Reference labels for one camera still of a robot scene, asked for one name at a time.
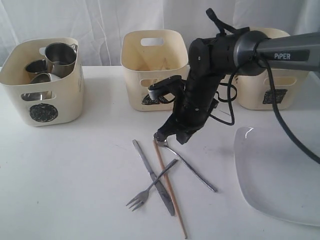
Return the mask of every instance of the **white fabric backdrop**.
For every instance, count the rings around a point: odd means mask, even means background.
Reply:
[[[39,38],[77,39],[87,66],[119,65],[123,37],[136,30],[172,29],[189,47],[217,33],[207,8],[237,28],[320,31],[320,0],[0,0],[0,66],[16,45]]]

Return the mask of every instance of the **white tabletop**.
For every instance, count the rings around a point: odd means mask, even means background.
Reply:
[[[66,124],[25,125],[0,87],[0,239],[182,239],[178,218],[170,216],[155,190],[141,209],[125,207],[151,183],[132,140],[139,141],[159,173],[153,133],[170,112],[133,110],[121,67],[87,66],[83,71],[83,113]],[[313,76],[293,106],[283,111],[298,137],[319,121],[320,88]],[[218,109],[228,111],[225,103]],[[245,202],[234,163],[235,131],[279,124],[272,111],[251,111],[237,103],[234,110],[234,126],[209,119],[185,145],[168,139],[220,190],[211,192],[181,162],[170,172],[189,238],[319,239],[320,228],[274,219]],[[214,114],[229,118],[219,110]],[[173,159],[162,152],[166,163]]]

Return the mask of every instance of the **black robot arm segment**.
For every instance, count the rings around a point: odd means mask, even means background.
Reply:
[[[226,75],[259,75],[267,67],[265,61],[272,68],[320,70],[320,32],[269,39],[261,31],[250,31],[248,27],[235,29],[223,23],[210,8],[206,13],[220,33],[212,38],[197,38],[191,43],[187,79],[172,76],[148,89],[152,99],[168,93],[175,96],[171,116],[156,133],[160,142],[176,135],[176,139],[184,144],[204,126],[218,105],[214,96]],[[228,103],[232,111],[230,98]],[[233,125],[233,115],[231,119],[231,123],[222,122]]]

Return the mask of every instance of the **wooden chopstick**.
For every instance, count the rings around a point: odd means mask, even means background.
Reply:
[[[161,157],[161,153],[159,151],[159,147],[156,143],[155,140],[153,140],[153,145],[154,145],[154,149],[155,149],[155,152],[156,152],[156,155],[158,157],[158,160],[160,162],[160,166],[162,168],[162,170],[165,168],[165,165],[164,165],[164,161]],[[165,182],[166,182],[166,185],[169,189],[169,194],[170,194],[170,197],[172,199],[172,203],[173,203],[173,206],[174,206],[174,210],[176,212],[176,214],[178,215],[178,218],[179,218],[179,222],[180,222],[180,225],[181,225],[181,228],[182,228],[182,231],[183,231],[183,234],[184,234],[184,239],[187,239],[188,236],[187,236],[187,231],[186,231],[186,228],[185,228],[185,225],[184,225],[184,221],[181,217],[181,213],[180,213],[180,210],[179,210],[179,206],[178,206],[178,203],[177,203],[177,200],[176,200],[176,197],[175,197],[175,193],[174,193],[174,190],[171,186],[171,183],[170,183],[170,180],[169,180],[169,177],[167,174],[164,174],[164,179],[165,179]]]

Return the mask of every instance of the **metal cup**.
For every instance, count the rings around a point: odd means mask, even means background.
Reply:
[[[38,74],[47,72],[46,60],[40,59],[30,62],[24,69],[27,71],[29,78],[34,79]]]
[[[48,73],[64,78],[73,72],[77,59],[76,44],[55,42],[45,48],[44,55]]]
[[[35,78],[32,79],[30,84],[39,84],[39,83],[48,83],[51,82],[51,78],[47,73],[40,73]],[[42,91],[42,92],[31,92],[24,93],[21,95],[21,98],[25,101],[37,101],[37,100],[45,100],[51,99],[52,92],[51,91]]]

